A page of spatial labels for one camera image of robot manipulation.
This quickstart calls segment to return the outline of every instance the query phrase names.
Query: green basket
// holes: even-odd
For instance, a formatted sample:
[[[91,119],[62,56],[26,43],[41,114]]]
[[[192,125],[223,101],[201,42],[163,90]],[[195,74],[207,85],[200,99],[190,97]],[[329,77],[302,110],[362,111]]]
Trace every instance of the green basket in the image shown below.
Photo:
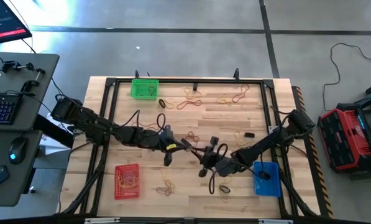
[[[133,79],[130,96],[136,100],[156,100],[158,97],[159,80]]]

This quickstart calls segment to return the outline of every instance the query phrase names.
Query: red case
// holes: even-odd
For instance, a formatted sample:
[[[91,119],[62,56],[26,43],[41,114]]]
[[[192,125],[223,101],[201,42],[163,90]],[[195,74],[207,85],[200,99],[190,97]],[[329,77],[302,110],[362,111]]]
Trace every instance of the red case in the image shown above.
[[[120,180],[129,179],[136,176],[138,183],[132,188],[122,188],[119,186]],[[115,167],[115,200],[137,198],[140,196],[140,167],[138,164],[128,164]]]

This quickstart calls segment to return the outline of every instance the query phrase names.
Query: gray floor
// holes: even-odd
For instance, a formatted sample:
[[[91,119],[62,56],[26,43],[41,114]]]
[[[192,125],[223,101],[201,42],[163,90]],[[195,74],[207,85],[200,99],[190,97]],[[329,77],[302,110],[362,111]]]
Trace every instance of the gray floor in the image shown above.
[[[208,28],[263,29],[259,0],[12,0],[33,26],[108,28]],[[371,0],[266,0],[271,29],[371,30]],[[38,53],[61,56],[54,74],[67,94],[83,99],[92,75],[210,76],[230,77],[240,68],[242,77],[272,77],[264,34],[140,34],[33,32]],[[281,78],[290,78],[303,90],[310,117],[324,113],[322,85],[336,81],[329,49],[337,42],[355,44],[371,57],[371,36],[273,35]],[[4,52],[28,52],[21,41],[0,45]],[[338,86],[329,86],[327,107],[363,97],[371,86],[371,62],[358,51],[334,49],[342,73]],[[56,89],[48,89],[44,103],[53,108]],[[42,108],[41,114],[47,114]],[[319,136],[314,133],[318,149]],[[322,150],[319,158],[334,216],[371,222],[371,180],[351,182],[335,174]],[[55,156],[65,165],[66,154]],[[18,206],[0,208],[0,218],[49,215],[55,212],[65,171],[38,170],[33,185],[37,194],[25,195]]]

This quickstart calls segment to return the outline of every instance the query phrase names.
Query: wooden table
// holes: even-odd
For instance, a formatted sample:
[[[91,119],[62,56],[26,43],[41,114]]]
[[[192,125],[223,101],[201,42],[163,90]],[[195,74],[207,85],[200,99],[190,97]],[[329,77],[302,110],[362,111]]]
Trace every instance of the wooden table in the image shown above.
[[[103,97],[104,84],[107,77],[91,77],[85,97],[85,107],[91,108],[98,113]],[[275,92],[279,110],[291,111],[295,108],[295,101],[291,91],[289,79],[274,79]],[[267,135],[265,118],[260,87],[249,85],[250,90],[245,98],[237,104],[220,105],[217,98],[222,93],[227,94],[227,99],[240,93],[241,84],[199,84],[198,91],[202,93],[201,106],[187,105],[182,110],[165,109],[167,124],[172,126],[177,139],[187,136],[189,131],[199,136],[198,147],[209,144],[211,136],[220,138],[220,142],[229,145],[229,153],[238,149],[234,132],[245,131],[255,133],[256,143]],[[184,89],[191,88],[192,84],[184,83],[161,83],[158,97],[175,105],[186,100]],[[157,109],[158,101],[134,100],[130,97],[130,83],[121,83],[117,96],[114,122],[122,124],[127,121],[135,110],[140,109],[140,122],[150,124],[156,122],[160,113]],[[106,109],[108,116],[109,103]],[[247,139],[242,136],[240,143]],[[84,136],[78,136],[74,146],[85,143]],[[297,140],[295,146],[305,149],[303,141]],[[74,152],[69,161],[65,181],[63,183],[61,201],[62,208],[69,206],[70,202],[78,195],[85,184],[86,173],[89,164],[91,145],[85,146]],[[162,167],[165,178],[175,185],[175,193],[170,196],[159,194],[157,187],[164,187],[159,168],[163,164],[164,154],[146,149],[122,146],[111,138],[108,159],[106,163],[101,198],[98,208],[99,216],[117,217],[200,217],[200,218],[279,218],[280,212],[278,199],[275,197],[259,197],[254,194],[253,177],[250,172],[232,175],[232,181],[227,184],[231,192],[227,198],[220,195],[218,185],[229,178],[216,177],[216,193],[209,194],[208,182],[211,173],[205,177],[198,177],[201,169],[199,162],[190,152],[176,152],[173,154],[173,162],[169,167]],[[264,161],[271,161],[270,152],[263,155]],[[313,179],[309,168],[308,159],[301,152],[290,149],[288,153],[293,185],[303,200],[312,211],[319,213],[318,202],[313,185]],[[134,164],[140,165],[140,197],[136,199],[114,200],[114,169],[117,165]],[[286,189],[283,187],[285,204],[290,212],[290,203]],[[91,189],[88,209],[93,202],[94,187]]]

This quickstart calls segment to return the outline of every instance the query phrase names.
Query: backlit keyboard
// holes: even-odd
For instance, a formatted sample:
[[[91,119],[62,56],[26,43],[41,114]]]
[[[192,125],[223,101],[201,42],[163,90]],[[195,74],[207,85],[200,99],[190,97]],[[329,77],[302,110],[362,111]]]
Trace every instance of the backlit keyboard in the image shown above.
[[[0,93],[0,124],[12,124],[21,103],[22,94]]]

